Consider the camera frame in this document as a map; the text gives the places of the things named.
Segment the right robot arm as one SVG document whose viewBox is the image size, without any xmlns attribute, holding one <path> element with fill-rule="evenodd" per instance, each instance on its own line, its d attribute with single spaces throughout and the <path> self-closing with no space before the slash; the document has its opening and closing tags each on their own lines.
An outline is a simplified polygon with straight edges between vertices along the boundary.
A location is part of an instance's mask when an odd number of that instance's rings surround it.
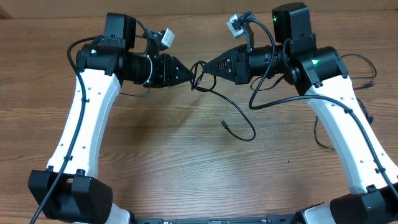
<svg viewBox="0 0 398 224">
<path fill-rule="evenodd" d="M 397 220 L 397 166 L 377 140 L 353 90 L 341 56 L 317 47 L 308 7 L 302 2 L 272 10 L 270 44 L 255 47 L 252 12 L 235 14 L 227 25 L 246 43 L 206 63 L 205 73 L 236 84 L 282 74 L 322 122 L 345 171 L 349 194 L 304 208 L 268 223 L 391 223 Z"/>
</svg>

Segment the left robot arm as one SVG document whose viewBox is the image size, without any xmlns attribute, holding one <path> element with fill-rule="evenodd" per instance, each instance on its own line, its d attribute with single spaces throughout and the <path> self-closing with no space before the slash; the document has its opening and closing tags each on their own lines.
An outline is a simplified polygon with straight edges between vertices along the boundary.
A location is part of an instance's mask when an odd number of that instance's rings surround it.
<svg viewBox="0 0 398 224">
<path fill-rule="evenodd" d="M 69 62 L 75 94 L 60 142 L 45 170 L 30 173 L 28 187 L 37 213 L 65 223 L 134 223 L 135 216 L 114 203 L 110 186 L 98 179 L 101 142 L 112 105 L 125 81 L 147 89 L 190 81 L 193 73 L 166 53 L 175 38 L 170 29 L 144 29 L 146 49 L 135 53 L 141 22 L 106 15 L 104 32 L 79 41 Z"/>
</svg>

